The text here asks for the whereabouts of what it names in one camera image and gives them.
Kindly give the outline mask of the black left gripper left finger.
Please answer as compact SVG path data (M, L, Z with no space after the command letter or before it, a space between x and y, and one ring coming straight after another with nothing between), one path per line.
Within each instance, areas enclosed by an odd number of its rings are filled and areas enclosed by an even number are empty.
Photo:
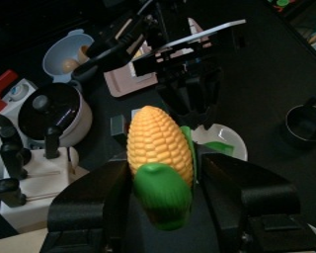
M52 201L40 253L124 253L131 193L125 159L77 179Z

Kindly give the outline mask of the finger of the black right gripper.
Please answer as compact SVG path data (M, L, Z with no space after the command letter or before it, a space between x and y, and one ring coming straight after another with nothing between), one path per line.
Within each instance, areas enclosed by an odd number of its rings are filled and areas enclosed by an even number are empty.
M196 81L199 89L196 98L197 122L205 129L213 125L222 79L223 71L213 70L208 73L201 73Z
M196 127L196 123L191 117L191 112L172 86L165 83L159 83L156 90L168 113L177 124L180 126Z

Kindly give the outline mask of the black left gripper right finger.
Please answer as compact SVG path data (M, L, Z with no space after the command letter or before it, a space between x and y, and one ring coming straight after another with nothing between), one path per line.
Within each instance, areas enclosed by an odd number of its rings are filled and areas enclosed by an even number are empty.
M316 253L294 184L203 144L195 152L220 253Z

